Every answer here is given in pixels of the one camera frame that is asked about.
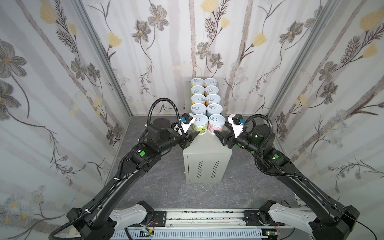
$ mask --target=tin can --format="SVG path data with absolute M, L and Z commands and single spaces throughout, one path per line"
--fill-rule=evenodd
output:
M 204 94 L 205 93 L 205 88 L 203 86 L 193 86 L 191 88 L 191 96 L 195 94 Z
M 203 94 L 194 94 L 191 97 L 191 103 L 192 103 L 192 105 L 195 103 L 205 104 L 205 96 Z
M 192 78 L 191 87 L 193 86 L 203 86 L 204 80 L 202 78 Z
M 220 104 L 212 103 L 207 107 L 207 117 L 212 114 L 221 114 L 223 112 L 223 107 Z
M 223 131 L 225 123 L 225 117 L 220 114 L 212 114 L 209 116 L 208 131 L 210 134 L 214 134 L 214 130 Z
M 207 98 L 206 98 L 206 102 L 205 102 L 205 104 L 206 104 L 206 106 L 208 106 L 208 105 L 211 104 L 211 103 L 217 103 L 217 104 L 219 104 L 219 103 L 220 103 L 220 100 L 221 100 L 221 98 L 220 98 L 219 95 L 217 95 L 217 94 L 209 94 L 209 95 L 207 96 Z
M 195 103 L 191 106 L 191 112 L 193 115 L 207 113 L 207 107 L 202 103 Z
M 207 86 L 205 88 L 204 95 L 208 96 L 209 94 L 218 94 L 218 87 L 216 87 L 216 86 Z
M 214 78 L 207 78 L 204 80 L 204 87 L 208 86 L 216 86 L 217 85 L 217 80 Z
M 207 132 L 208 128 L 208 118 L 203 114 L 196 114 L 196 120 L 193 123 L 192 131 L 200 132 L 199 135 L 203 135 Z

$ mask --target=floral wallpaper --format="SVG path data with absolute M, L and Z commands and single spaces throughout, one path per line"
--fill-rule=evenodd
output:
M 46 239 L 103 187 L 128 118 L 70 2 L 2 1 L 0 21 L 0 232 Z
M 355 206 L 377 236 L 384 234 L 383 52 L 383 2 L 341 1 L 271 116 L 295 165 Z M 357 224 L 348 239 L 370 235 Z
M 134 114 L 216 78 L 225 113 L 267 114 L 324 0 L 83 0 Z M 154 114 L 174 114 L 171 105 Z

